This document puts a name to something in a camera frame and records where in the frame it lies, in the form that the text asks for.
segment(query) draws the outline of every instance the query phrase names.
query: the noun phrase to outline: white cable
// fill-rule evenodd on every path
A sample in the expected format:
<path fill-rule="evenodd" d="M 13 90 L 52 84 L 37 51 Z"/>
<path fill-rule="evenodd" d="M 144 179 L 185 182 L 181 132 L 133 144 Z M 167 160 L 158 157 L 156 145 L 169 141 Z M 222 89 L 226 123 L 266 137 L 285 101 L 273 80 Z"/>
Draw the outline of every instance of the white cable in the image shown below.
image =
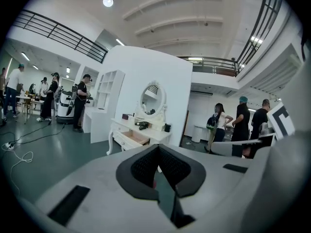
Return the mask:
<path fill-rule="evenodd" d="M 27 153 L 25 153 L 21 158 L 15 153 L 14 150 L 9 150 L 9 149 L 4 149 L 3 146 L 5 145 L 6 143 L 4 143 L 1 148 L 3 151 L 6 151 L 6 152 L 13 152 L 15 154 L 15 156 L 19 159 L 19 162 L 15 163 L 12 167 L 11 167 L 11 171 L 10 171 L 10 178 L 11 178 L 11 182 L 13 183 L 13 185 L 17 188 L 18 190 L 18 196 L 20 195 L 20 190 L 19 190 L 19 187 L 14 183 L 13 179 L 12 179 L 12 170 L 13 170 L 13 167 L 17 166 L 19 163 L 21 162 L 27 162 L 27 163 L 30 163 L 33 161 L 33 158 L 34 158 L 34 153 L 32 151 L 29 151 Z M 27 154 L 31 154 L 31 158 L 30 159 L 24 159 L 24 157 L 27 155 Z"/>

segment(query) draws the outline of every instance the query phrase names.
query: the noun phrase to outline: mirror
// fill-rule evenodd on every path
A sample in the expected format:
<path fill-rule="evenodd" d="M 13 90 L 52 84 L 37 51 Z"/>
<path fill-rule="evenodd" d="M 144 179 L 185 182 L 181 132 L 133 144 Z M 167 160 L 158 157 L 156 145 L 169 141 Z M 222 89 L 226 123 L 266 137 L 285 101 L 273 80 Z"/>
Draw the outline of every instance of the mirror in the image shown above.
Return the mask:
<path fill-rule="evenodd" d="M 161 89 L 159 89 L 157 85 L 151 85 L 147 88 L 143 95 L 141 108 L 144 113 L 152 115 L 160 108 L 161 101 Z"/>

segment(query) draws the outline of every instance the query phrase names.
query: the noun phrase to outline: person wearing teal cap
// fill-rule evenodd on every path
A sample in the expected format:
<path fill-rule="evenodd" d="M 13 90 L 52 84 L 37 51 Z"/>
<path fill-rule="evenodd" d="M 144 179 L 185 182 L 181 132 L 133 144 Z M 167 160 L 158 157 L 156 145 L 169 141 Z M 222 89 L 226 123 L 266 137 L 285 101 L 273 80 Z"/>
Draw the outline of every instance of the person wearing teal cap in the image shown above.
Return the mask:
<path fill-rule="evenodd" d="M 232 126 L 234 127 L 233 135 L 231 138 L 232 142 L 236 141 L 247 141 L 248 140 L 248 122 L 250 118 L 250 112 L 247 107 L 248 99 L 247 97 L 240 97 L 240 104 L 237 107 L 237 119 L 232 122 Z M 242 156 L 242 149 L 240 146 L 238 148 L 234 148 L 237 145 L 233 145 L 232 155 Z"/>
<path fill-rule="evenodd" d="M 22 85 L 22 75 L 21 73 L 24 71 L 24 64 L 19 64 L 18 69 L 14 69 L 10 76 L 9 76 L 9 82 L 8 86 L 6 88 L 5 93 L 5 103 L 4 103 L 4 109 L 3 109 L 3 119 L 6 120 L 6 113 L 8 111 L 9 101 L 11 102 L 12 109 L 13 109 L 13 117 L 17 117 L 18 114 L 16 112 L 16 94 L 17 94 L 17 85 Z"/>

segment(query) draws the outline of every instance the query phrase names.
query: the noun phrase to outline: black slot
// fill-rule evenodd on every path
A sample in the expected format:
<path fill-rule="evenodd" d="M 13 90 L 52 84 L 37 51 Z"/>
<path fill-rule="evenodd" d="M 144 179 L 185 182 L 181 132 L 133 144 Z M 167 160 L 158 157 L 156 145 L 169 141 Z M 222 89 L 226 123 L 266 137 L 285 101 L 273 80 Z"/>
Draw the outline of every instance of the black slot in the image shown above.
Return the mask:
<path fill-rule="evenodd" d="M 246 173 L 246 171 L 248 170 L 247 167 L 243 167 L 243 166 L 237 166 L 237 165 L 232 165 L 232 164 L 226 164 L 223 166 L 223 168 L 235 171 L 235 172 L 239 172 L 239 173 Z"/>
<path fill-rule="evenodd" d="M 87 187 L 76 185 L 48 214 L 49 218 L 66 226 L 89 191 L 90 189 Z"/>

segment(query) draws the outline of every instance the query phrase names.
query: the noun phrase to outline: light fixture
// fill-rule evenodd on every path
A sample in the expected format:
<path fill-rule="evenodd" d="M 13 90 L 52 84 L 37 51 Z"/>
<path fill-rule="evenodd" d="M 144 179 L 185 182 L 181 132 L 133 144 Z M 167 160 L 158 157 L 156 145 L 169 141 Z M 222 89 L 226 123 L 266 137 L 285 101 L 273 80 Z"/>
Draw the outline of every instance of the light fixture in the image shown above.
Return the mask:
<path fill-rule="evenodd" d="M 201 60 L 202 61 L 202 58 L 188 58 L 188 60 Z"/>
<path fill-rule="evenodd" d="M 30 61 L 30 59 L 27 57 L 25 53 L 21 52 L 21 55 L 23 55 L 26 60 Z"/>
<path fill-rule="evenodd" d="M 106 7 L 111 7 L 113 5 L 113 0 L 103 0 L 103 4 Z"/>
<path fill-rule="evenodd" d="M 8 72 L 9 72 L 9 69 L 10 69 L 10 66 L 11 66 L 12 59 L 13 58 L 11 58 L 10 63 L 8 65 L 8 68 L 7 68 L 7 71 L 6 71 L 6 74 L 5 74 L 5 78 L 6 78 L 6 76 L 8 76 Z"/>
<path fill-rule="evenodd" d="M 255 41 L 255 42 L 258 42 L 259 44 L 261 44 L 263 42 L 263 40 L 260 40 L 260 39 L 254 37 L 254 36 L 252 36 L 251 40 Z"/>
<path fill-rule="evenodd" d="M 116 39 L 116 41 L 119 42 L 122 46 L 124 46 L 124 44 L 120 40 Z"/>

